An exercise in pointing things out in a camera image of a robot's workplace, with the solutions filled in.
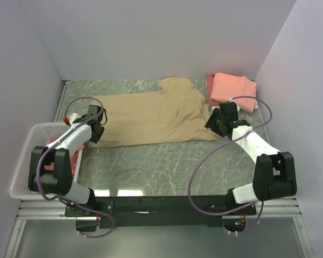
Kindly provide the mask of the beige t shirt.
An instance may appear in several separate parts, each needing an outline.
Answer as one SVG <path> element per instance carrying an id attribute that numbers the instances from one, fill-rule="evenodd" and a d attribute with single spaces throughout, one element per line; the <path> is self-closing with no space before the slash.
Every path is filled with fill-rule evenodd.
<path id="1" fill-rule="evenodd" d="M 107 148 L 184 141 L 215 141 L 205 128 L 209 106 L 186 78 L 159 81 L 160 91 L 98 96 L 106 111 L 104 133 L 90 148 Z"/>

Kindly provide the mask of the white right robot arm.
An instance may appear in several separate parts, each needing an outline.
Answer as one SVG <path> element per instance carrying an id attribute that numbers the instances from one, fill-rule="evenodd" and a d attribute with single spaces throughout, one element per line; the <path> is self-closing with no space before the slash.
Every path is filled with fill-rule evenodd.
<path id="1" fill-rule="evenodd" d="M 255 164 L 251 183 L 228 190 L 225 204 L 229 213 L 240 213 L 247 203 L 291 197 L 297 193 L 293 155 L 272 147 L 247 121 L 240 120 L 236 103 L 226 102 L 216 107 L 205 128 L 228 137 Z"/>

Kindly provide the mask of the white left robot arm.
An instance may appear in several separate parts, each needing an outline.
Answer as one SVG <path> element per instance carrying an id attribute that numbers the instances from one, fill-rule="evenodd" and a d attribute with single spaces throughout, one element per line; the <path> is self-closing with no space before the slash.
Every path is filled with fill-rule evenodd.
<path id="1" fill-rule="evenodd" d="M 107 119 L 106 110 L 90 105 L 83 116 L 70 120 L 64 117 L 69 129 L 48 145 L 37 146 L 31 152 L 28 188 L 42 196 L 53 194 L 77 203 L 84 216 L 91 216 L 97 209 L 94 190 L 73 180 L 71 157 L 85 142 L 97 143 L 103 132 L 102 119 Z"/>

